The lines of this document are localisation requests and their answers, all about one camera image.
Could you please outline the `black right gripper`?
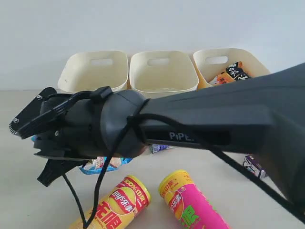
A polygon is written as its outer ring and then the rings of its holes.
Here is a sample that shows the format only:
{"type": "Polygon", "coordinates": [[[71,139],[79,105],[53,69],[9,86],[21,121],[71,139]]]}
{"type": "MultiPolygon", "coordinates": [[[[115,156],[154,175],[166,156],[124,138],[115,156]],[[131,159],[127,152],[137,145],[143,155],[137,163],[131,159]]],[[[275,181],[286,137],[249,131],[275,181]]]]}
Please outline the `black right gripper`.
{"type": "Polygon", "coordinates": [[[37,180],[48,187],[53,181],[75,167],[95,159],[105,144],[101,139],[101,112],[104,102],[78,101],[45,133],[37,135],[35,154],[47,158],[46,165],[37,180]]]}

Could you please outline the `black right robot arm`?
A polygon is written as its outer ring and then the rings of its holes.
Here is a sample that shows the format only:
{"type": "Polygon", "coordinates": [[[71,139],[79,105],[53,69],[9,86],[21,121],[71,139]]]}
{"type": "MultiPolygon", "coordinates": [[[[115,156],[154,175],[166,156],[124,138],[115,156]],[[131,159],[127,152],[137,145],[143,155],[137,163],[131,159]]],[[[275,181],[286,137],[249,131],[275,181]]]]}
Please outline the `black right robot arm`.
{"type": "Polygon", "coordinates": [[[157,99],[109,87],[53,93],[20,136],[36,136],[38,156],[48,159],[39,177],[45,186],[90,159],[135,158],[151,143],[206,149],[239,172],[226,153],[255,154],[281,194],[251,180],[305,219],[304,64],[157,99]]]}

